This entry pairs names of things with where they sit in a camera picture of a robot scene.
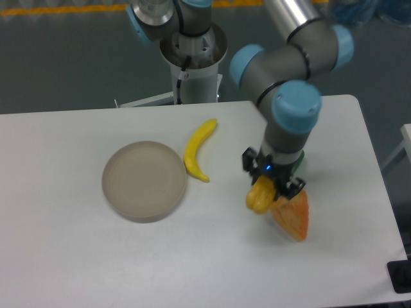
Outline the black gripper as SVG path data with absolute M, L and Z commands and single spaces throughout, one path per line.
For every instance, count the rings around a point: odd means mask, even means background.
M 271 155 L 264 156 L 261 153 L 258 154 L 251 147 L 248 147 L 241 157 L 243 170 L 251 177 L 252 185 L 256 183 L 261 175 L 267 176 L 274 181 L 276 188 L 274 201 L 280 198 L 291 200 L 306 185 L 306 181 L 302 178 L 293 177 L 293 167 L 297 160 L 291 164 L 278 164 L 274 162 L 274 158 Z

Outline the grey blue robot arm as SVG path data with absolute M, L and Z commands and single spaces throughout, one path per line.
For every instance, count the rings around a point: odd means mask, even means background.
M 354 53 L 350 31 L 328 24 L 309 1 L 267 1 L 286 44 L 271 53 L 257 44 L 241 48 L 229 74 L 267 121 L 259 151 L 247 149 L 243 169 L 274 182 L 276 198 L 292 199 L 305 186 L 295 176 L 303 148 L 322 106 L 309 79 L 348 63 Z M 136 1 L 127 6 L 142 42 L 159 41 L 170 65 L 175 104 L 217 100 L 218 65 L 227 38 L 211 19 L 210 1 Z

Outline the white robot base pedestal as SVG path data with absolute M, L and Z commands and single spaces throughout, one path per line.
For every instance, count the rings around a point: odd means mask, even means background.
M 220 62 L 227 53 L 227 37 L 211 23 L 199 37 L 174 33 L 160 40 L 160 51 L 170 66 L 172 91 L 120 105 L 120 108 L 187 105 L 218 101 Z

